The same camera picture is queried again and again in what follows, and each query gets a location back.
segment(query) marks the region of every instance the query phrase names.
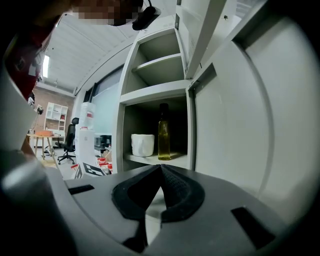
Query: black office chair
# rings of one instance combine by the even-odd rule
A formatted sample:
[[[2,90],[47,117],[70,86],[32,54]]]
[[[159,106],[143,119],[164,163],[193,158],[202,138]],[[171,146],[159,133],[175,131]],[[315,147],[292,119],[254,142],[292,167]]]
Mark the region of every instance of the black office chair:
[[[75,135],[76,135],[76,125],[78,123],[79,123],[79,118],[75,117],[74,119],[72,119],[71,124],[69,124],[69,126],[68,126],[68,131],[66,133],[65,142],[63,142],[63,143],[59,142],[59,138],[58,138],[58,142],[55,143],[60,149],[64,149],[64,151],[65,151],[65,153],[63,155],[58,156],[58,164],[59,165],[63,159],[70,159],[72,161],[72,164],[73,165],[75,164],[75,161],[72,158],[75,158],[76,156],[68,155],[68,152],[75,151],[74,139],[75,139]]]

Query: white cup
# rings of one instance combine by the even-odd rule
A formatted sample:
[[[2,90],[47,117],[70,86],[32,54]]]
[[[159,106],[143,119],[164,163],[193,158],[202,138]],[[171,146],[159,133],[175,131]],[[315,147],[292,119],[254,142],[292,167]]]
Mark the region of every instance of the white cup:
[[[131,134],[132,154],[136,157],[149,157],[154,153],[155,136],[152,134]]]

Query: brown wall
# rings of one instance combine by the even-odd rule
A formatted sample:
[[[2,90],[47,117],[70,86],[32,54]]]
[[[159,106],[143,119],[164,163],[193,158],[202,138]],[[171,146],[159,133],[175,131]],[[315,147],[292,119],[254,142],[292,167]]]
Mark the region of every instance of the brown wall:
[[[48,103],[51,102],[51,103],[68,107],[68,112],[66,114],[66,123],[65,123],[65,132],[67,132],[68,125],[71,123],[70,118],[72,114],[72,109],[74,107],[75,98],[67,95],[63,95],[51,90],[39,88],[39,87],[34,88],[33,93],[34,93],[34,101],[35,101],[34,106],[36,107],[38,106],[38,104],[41,105],[43,108],[43,113],[37,116],[36,122],[32,124],[32,127],[30,127],[30,129],[32,129],[33,126],[35,125],[34,130],[36,132],[45,130],[44,124],[45,124],[47,106],[48,106]],[[49,129],[58,129],[58,121],[47,120],[46,126]]]

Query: olive oil bottle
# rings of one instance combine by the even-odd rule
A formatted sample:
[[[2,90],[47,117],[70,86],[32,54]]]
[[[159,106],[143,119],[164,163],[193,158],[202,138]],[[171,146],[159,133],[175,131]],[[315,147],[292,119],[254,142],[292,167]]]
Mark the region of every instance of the olive oil bottle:
[[[158,159],[170,160],[169,105],[160,104],[160,121],[158,124]]]

